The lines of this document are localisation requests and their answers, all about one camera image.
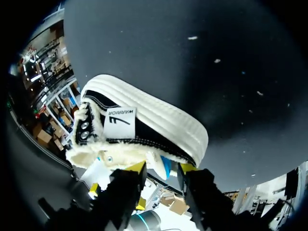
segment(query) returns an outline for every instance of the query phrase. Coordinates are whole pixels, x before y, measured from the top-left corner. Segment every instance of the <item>black and white sneaker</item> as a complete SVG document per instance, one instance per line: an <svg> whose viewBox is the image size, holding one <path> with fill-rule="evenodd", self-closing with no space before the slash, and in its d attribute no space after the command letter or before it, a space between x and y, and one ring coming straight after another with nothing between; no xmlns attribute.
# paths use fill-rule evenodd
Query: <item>black and white sneaker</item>
<svg viewBox="0 0 308 231"><path fill-rule="evenodd" d="M208 135L204 126L186 112L110 75L91 79L81 93L75 112L72 149L66 158L88 168L96 158L110 169L127 168L146 160L166 179L161 156L179 163L199 166ZM136 108L135 136L110 139L104 134L106 112L111 108Z"/></svg>

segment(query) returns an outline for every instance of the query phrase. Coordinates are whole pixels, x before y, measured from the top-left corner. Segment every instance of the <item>shoe label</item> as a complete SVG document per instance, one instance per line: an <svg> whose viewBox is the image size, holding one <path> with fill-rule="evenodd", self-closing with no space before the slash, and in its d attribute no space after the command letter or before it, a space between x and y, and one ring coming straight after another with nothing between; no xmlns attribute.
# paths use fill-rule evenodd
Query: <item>shoe label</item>
<svg viewBox="0 0 308 231"><path fill-rule="evenodd" d="M134 139L135 107L108 108L104 122L104 136L110 139Z"/></svg>

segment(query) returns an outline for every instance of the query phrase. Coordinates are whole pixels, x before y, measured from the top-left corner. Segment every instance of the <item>black cable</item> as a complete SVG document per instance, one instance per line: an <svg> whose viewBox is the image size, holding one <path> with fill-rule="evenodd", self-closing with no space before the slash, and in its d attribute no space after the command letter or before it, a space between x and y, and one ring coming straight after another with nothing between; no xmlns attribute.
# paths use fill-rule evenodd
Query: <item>black cable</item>
<svg viewBox="0 0 308 231"><path fill-rule="evenodd" d="M289 218L289 214L290 214L291 208L292 208L292 212L294 213L294 207L293 207L293 205L292 205L292 200L293 200L293 198L291 198L291 202L285 201L285 202L289 205L289 212L288 212L288 216L287 216L287 219L286 219L286 220L288 220L288 218Z"/></svg>
<svg viewBox="0 0 308 231"><path fill-rule="evenodd" d="M293 213L295 212L295 209L294 209L293 205L291 204L291 203L292 203L292 199L291 199L291 203L288 202L288 201L286 201L286 200L282 200L282 201L284 201L287 205L289 205L289 208L292 209L292 212L293 212Z"/></svg>

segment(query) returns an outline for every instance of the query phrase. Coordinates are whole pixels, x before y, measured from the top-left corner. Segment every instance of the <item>cardboard box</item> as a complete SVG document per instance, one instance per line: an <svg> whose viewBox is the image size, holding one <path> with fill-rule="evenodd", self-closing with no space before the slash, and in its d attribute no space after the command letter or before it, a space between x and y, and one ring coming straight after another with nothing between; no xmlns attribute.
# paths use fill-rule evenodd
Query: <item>cardboard box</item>
<svg viewBox="0 0 308 231"><path fill-rule="evenodd" d="M64 121L64 123L67 125L67 126L70 126L71 125L71 120L66 116L65 112L61 112L60 113L60 117L61 119Z"/></svg>
<svg viewBox="0 0 308 231"><path fill-rule="evenodd" d="M159 203L162 203L163 205L169 207L170 205L172 205L172 203L175 201L174 197L172 197L171 199L167 198L167 197L162 197L162 199L160 199Z"/></svg>
<svg viewBox="0 0 308 231"><path fill-rule="evenodd" d="M175 201L170 206L170 211L182 215L189 209L189 206L186 205L185 200L183 198L174 196L174 199Z"/></svg>
<svg viewBox="0 0 308 231"><path fill-rule="evenodd" d="M64 135L64 130L62 128L57 129L56 131L54 131L54 134L58 137L61 138Z"/></svg>
<svg viewBox="0 0 308 231"><path fill-rule="evenodd" d="M52 109L54 110L54 112L58 115L59 114L59 110L58 108L56 108L56 106L53 106Z"/></svg>
<svg viewBox="0 0 308 231"><path fill-rule="evenodd" d="M179 215L183 215L189 209L189 206L186 205L185 200L175 195L163 196L160 199L160 203L169 207L170 211Z"/></svg>
<svg viewBox="0 0 308 231"><path fill-rule="evenodd" d="M64 150L63 145L61 144L61 142L60 142L58 139L55 139L55 140L54 140L54 143L57 145L57 147L58 147L58 149L59 149L60 151Z"/></svg>
<svg viewBox="0 0 308 231"><path fill-rule="evenodd" d="M38 134L38 139L41 139L45 143L49 143L49 141L52 139L52 136L49 135L47 132L44 130L41 130Z"/></svg>
<svg viewBox="0 0 308 231"><path fill-rule="evenodd" d="M49 123L51 124L51 126L53 127L53 129L55 129L55 131L53 132L58 138L60 138L61 136L63 136L64 134L64 130L53 120L51 119L49 121Z"/></svg>
<svg viewBox="0 0 308 231"><path fill-rule="evenodd" d="M38 143L41 146L44 146L45 148L49 148L48 143L44 142L43 140L41 140L40 138L38 138Z"/></svg>
<svg viewBox="0 0 308 231"><path fill-rule="evenodd" d="M42 130L42 124L38 123L34 128L33 128L33 137L36 139L38 137L39 132Z"/></svg>

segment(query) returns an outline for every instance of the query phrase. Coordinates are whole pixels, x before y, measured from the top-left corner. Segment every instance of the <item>blue component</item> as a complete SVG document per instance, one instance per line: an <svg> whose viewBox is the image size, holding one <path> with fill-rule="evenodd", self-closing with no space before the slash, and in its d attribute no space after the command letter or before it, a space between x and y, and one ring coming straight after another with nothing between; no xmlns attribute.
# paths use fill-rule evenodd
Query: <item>blue component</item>
<svg viewBox="0 0 308 231"><path fill-rule="evenodd" d="M144 223L145 227L147 228L147 230L150 231L150 228L149 228L148 224L145 222L145 220L143 219L143 217L140 216L139 214L136 214L136 215L137 215L138 217L140 217L140 219L143 221L143 223Z"/></svg>
<svg viewBox="0 0 308 231"><path fill-rule="evenodd" d="M165 158L164 156L160 156L162 158L162 161L164 163L165 166L165 170L166 170L166 175L167 175L167 179L169 179L170 177L170 171L171 171L171 160Z"/></svg>

